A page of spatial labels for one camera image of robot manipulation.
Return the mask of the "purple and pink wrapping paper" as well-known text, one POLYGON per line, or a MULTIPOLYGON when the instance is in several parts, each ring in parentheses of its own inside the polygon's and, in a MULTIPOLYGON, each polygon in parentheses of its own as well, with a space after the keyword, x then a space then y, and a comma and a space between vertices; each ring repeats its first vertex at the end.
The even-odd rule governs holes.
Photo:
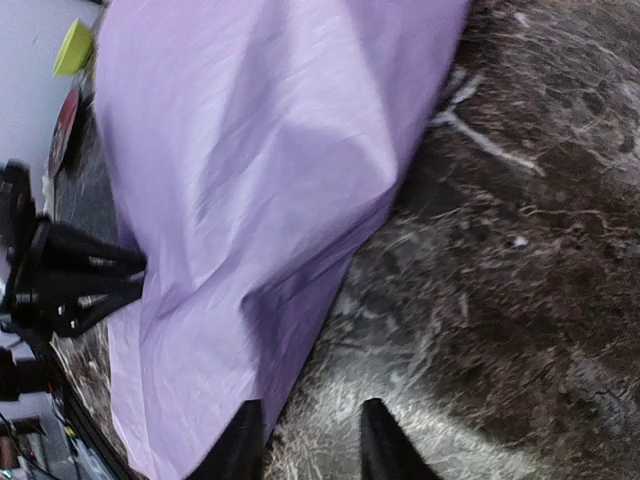
POLYGON ((182 479, 240 405, 273 426, 384 223, 466 1, 114 1, 95 118, 142 298, 108 322, 129 464, 182 479))

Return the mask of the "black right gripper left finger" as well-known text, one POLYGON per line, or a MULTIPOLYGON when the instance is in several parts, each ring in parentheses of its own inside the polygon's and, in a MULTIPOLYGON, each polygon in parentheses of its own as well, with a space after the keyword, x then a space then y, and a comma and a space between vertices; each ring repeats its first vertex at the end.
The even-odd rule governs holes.
POLYGON ((245 401, 188 480, 258 480, 263 478, 263 409, 245 401))

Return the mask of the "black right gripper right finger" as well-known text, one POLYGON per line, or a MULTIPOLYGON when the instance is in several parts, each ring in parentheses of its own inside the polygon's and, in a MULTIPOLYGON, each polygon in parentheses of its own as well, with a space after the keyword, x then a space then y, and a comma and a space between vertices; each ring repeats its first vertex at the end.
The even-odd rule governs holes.
POLYGON ((369 399, 362 405, 360 464, 361 478, 366 480, 441 479, 379 398, 369 399))

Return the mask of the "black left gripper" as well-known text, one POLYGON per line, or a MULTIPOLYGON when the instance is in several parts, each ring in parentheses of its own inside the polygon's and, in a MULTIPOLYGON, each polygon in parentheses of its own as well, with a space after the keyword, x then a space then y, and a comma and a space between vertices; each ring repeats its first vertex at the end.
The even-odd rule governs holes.
POLYGON ((141 298, 146 257, 105 243, 69 224, 40 219, 27 166, 1 167, 1 314, 24 340, 77 338, 141 298), (37 266, 39 290, 119 290, 43 301, 33 290, 32 244, 45 233, 37 266))

